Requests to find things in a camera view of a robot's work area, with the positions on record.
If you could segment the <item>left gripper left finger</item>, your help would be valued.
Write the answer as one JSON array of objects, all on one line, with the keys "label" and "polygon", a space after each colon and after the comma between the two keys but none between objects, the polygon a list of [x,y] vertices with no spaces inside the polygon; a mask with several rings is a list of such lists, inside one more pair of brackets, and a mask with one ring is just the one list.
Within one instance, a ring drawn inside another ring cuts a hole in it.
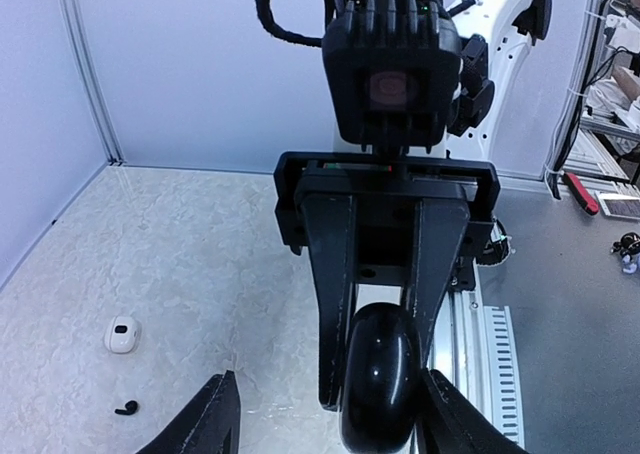
[{"label": "left gripper left finger", "polygon": [[238,453],[241,401],[235,373],[213,375],[139,454]]}]

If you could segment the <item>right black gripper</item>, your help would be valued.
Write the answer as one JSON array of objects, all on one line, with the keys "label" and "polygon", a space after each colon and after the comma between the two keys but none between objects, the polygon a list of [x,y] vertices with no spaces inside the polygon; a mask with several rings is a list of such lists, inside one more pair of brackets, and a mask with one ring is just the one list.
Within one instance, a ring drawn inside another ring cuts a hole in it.
[{"label": "right black gripper", "polygon": [[311,261],[319,402],[337,411],[355,283],[403,287],[425,364],[449,284],[475,288],[500,182],[489,162],[320,152],[282,154],[274,182],[282,240]]}]

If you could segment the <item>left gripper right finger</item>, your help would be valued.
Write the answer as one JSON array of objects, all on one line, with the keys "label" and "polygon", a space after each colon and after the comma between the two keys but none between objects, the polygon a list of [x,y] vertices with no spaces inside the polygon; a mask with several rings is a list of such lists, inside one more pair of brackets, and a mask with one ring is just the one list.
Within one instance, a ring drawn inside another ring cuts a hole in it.
[{"label": "left gripper right finger", "polygon": [[419,452],[507,454],[523,449],[509,440],[438,370],[421,372]]}]

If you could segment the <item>black earbud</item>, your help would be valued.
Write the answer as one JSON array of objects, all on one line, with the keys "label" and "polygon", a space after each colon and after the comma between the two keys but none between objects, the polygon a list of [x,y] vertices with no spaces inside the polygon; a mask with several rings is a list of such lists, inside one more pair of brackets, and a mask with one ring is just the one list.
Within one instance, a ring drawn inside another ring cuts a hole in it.
[{"label": "black earbud", "polygon": [[116,408],[114,413],[121,416],[135,415],[139,410],[139,403],[136,400],[127,401],[123,407]]}]

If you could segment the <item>black round charging case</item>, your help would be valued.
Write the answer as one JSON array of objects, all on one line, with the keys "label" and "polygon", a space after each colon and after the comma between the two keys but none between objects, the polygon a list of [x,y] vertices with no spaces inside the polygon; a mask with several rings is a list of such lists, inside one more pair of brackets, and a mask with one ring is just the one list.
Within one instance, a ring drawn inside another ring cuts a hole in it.
[{"label": "black round charging case", "polygon": [[422,353],[411,316],[377,302],[354,317],[341,394],[341,439],[351,453],[396,453],[417,416]]}]

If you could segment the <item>white earbud charging case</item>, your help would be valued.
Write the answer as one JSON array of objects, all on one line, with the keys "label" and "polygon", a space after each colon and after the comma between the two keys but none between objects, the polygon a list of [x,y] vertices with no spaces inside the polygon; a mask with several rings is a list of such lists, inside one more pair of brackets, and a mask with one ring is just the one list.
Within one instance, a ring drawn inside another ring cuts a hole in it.
[{"label": "white earbud charging case", "polygon": [[115,316],[104,335],[105,348],[114,354],[129,354],[138,343],[141,324],[131,316]]}]

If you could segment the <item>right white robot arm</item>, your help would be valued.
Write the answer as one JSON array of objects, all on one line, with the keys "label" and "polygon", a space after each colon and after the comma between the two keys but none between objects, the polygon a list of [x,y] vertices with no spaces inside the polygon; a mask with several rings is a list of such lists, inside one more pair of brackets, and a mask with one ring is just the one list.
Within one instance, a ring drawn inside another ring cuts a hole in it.
[{"label": "right white robot arm", "polygon": [[551,0],[323,0],[318,38],[336,118],[331,152],[274,172],[283,243],[307,254],[319,312],[318,397],[404,398],[450,298],[508,254],[491,157]]}]

